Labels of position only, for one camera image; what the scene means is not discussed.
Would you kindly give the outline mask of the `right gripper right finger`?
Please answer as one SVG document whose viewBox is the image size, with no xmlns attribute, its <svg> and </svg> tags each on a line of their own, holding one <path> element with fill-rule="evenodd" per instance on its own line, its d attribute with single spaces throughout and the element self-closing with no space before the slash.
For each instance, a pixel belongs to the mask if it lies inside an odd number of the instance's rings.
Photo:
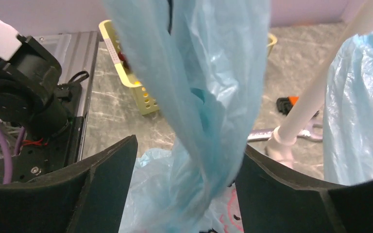
<svg viewBox="0 0 373 233">
<path fill-rule="evenodd" d="M 373 180 L 319 180 L 247 146 L 235 180 L 247 233 L 373 233 Z"/>
</svg>

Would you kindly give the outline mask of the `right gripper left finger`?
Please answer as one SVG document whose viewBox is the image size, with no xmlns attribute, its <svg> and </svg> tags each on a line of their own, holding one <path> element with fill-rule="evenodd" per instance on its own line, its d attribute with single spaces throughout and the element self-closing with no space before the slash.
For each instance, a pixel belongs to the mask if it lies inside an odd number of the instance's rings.
<svg viewBox="0 0 373 233">
<path fill-rule="evenodd" d="M 128 136 L 26 183 L 0 184 L 0 233 L 116 233 L 137 155 Z"/>
</svg>

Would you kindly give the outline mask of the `light blue plastic bag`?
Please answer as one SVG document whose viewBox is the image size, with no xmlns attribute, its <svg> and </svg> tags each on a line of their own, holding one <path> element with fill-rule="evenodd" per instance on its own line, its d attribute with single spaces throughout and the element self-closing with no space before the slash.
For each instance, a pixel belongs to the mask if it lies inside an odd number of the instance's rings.
<svg viewBox="0 0 373 233">
<path fill-rule="evenodd" d="M 270 2 L 104 5 L 132 73 L 177 137 L 172 150 L 136 159 L 119 232 L 245 233 L 235 180 L 261 105 Z M 373 180 L 373 31 L 340 46 L 313 123 L 322 142 L 297 138 L 291 169 L 344 186 Z"/>
</svg>

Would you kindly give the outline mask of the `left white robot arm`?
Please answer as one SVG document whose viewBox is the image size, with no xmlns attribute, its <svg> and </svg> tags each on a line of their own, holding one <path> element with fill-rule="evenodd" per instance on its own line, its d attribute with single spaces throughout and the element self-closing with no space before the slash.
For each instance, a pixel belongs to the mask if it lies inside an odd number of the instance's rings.
<svg viewBox="0 0 373 233">
<path fill-rule="evenodd" d="M 37 139 L 54 138 L 73 124 L 61 103 L 72 94 L 59 84 L 62 67 L 32 36 L 0 20 L 0 119 Z"/>
</svg>

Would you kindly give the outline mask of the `silver wrench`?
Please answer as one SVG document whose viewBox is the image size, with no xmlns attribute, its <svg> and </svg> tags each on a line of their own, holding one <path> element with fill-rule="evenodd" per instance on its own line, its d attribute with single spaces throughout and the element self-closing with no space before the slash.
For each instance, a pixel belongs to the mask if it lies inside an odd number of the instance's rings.
<svg viewBox="0 0 373 233">
<path fill-rule="evenodd" d="M 315 128 L 322 128 L 322 125 L 315 123 L 313 123 L 312 125 L 307 125 L 298 133 L 297 137 L 312 142 L 322 142 L 322 134 L 316 133 L 314 131 Z M 271 138 L 273 131 L 274 129 L 272 128 L 252 130 L 247 137 L 247 142 L 267 141 Z"/>
</svg>

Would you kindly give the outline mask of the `small orange black object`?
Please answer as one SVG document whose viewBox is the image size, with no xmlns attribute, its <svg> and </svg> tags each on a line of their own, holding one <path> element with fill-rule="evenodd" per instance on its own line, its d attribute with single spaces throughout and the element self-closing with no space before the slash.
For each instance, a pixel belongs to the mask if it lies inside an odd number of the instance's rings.
<svg viewBox="0 0 373 233">
<path fill-rule="evenodd" d="M 288 115 L 295 103 L 298 101 L 298 96 L 280 97 L 276 100 L 277 111 Z"/>
</svg>

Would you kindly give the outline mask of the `pale green fruit basket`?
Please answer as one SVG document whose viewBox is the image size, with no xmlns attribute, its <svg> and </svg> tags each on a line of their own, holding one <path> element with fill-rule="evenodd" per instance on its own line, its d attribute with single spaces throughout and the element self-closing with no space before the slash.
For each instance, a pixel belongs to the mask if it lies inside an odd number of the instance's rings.
<svg viewBox="0 0 373 233">
<path fill-rule="evenodd" d="M 129 88 L 133 99 L 142 115 L 159 110 L 157 101 L 147 92 L 146 88 L 137 77 L 126 67 L 121 60 L 119 37 L 116 34 L 111 20 L 104 20 L 99 24 L 102 38 L 107 46 L 109 55 L 113 61 L 121 83 Z"/>
</svg>

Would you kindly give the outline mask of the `aluminium extrusion frame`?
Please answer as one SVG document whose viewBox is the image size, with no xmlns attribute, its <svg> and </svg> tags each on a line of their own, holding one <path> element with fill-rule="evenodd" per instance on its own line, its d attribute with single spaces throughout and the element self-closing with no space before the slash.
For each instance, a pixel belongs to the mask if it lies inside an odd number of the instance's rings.
<svg viewBox="0 0 373 233">
<path fill-rule="evenodd" d="M 59 84 L 67 83 L 79 71 L 87 71 L 89 78 L 81 82 L 82 93 L 77 116 L 86 116 L 93 85 L 93 74 L 98 53 L 100 35 L 97 31 L 36 36 L 61 64 Z"/>
</svg>

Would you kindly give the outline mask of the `white PVC pipe frame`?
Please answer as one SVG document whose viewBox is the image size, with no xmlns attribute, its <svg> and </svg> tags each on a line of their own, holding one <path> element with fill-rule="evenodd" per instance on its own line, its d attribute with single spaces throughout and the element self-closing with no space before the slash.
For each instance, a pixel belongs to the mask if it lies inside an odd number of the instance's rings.
<svg viewBox="0 0 373 233">
<path fill-rule="evenodd" d="M 355 34 L 367 34 L 372 31 L 373 0 L 367 0 L 361 5 L 355 17 L 350 21 L 330 50 L 327 58 L 321 63 L 309 87 L 300 95 L 295 106 L 282 121 L 281 125 L 273 131 L 266 145 L 266 152 L 270 158 L 289 168 L 293 168 L 294 158 L 291 147 L 295 144 L 298 133 L 324 104 L 328 69 L 340 46 L 346 39 Z"/>
</svg>

